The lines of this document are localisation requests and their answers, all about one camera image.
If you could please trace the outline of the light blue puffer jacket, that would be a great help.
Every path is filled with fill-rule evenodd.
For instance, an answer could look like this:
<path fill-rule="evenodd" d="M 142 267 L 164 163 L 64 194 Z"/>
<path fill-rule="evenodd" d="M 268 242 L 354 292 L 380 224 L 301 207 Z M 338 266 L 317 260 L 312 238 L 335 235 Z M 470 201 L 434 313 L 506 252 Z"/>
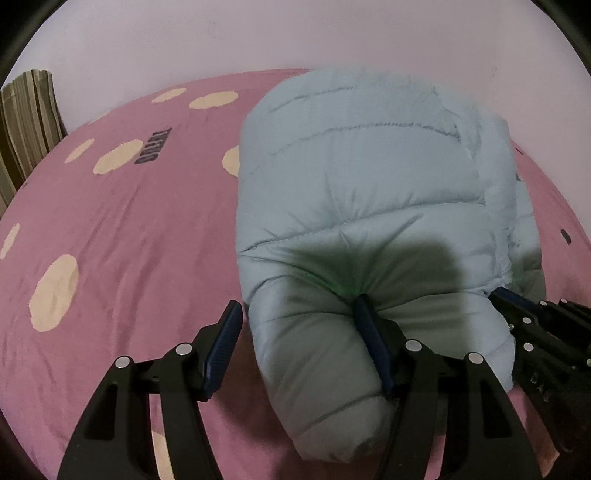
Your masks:
<path fill-rule="evenodd" d="M 236 254 L 256 362 L 305 460 L 386 444 L 393 406 L 353 324 L 366 294 L 434 352 L 481 353 L 513 386 L 489 301 L 545 294 L 533 206 L 507 123 L 407 76 L 321 70 L 277 85 L 240 136 Z"/>

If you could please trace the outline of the pink polka dot bedsheet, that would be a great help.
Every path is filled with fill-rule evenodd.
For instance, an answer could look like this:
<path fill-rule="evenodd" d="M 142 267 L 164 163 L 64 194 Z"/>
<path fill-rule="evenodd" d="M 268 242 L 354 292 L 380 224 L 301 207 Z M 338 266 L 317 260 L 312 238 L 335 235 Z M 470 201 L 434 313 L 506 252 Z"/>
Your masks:
<path fill-rule="evenodd" d="M 240 136 L 277 85 L 308 72 L 222 76 L 158 92 L 72 132 L 1 220 L 1 409 L 43 476 L 123 355 L 163 356 L 245 309 L 221 389 L 201 417 L 226 479 L 369 479 L 384 447 L 352 462 L 305 460 L 273 411 L 239 281 Z M 545 294 L 590 300 L 590 243 L 560 193 L 512 141 L 539 233 Z M 505 389 L 544 478 L 558 451 L 517 383 Z"/>

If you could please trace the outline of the striped green brown cushion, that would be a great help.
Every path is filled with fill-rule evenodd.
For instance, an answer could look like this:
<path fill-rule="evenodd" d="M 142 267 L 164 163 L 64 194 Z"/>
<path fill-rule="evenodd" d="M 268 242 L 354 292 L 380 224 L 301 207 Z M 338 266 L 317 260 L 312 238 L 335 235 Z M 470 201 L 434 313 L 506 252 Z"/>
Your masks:
<path fill-rule="evenodd" d="M 67 135 L 47 70 L 29 70 L 1 90 L 1 210 Z"/>

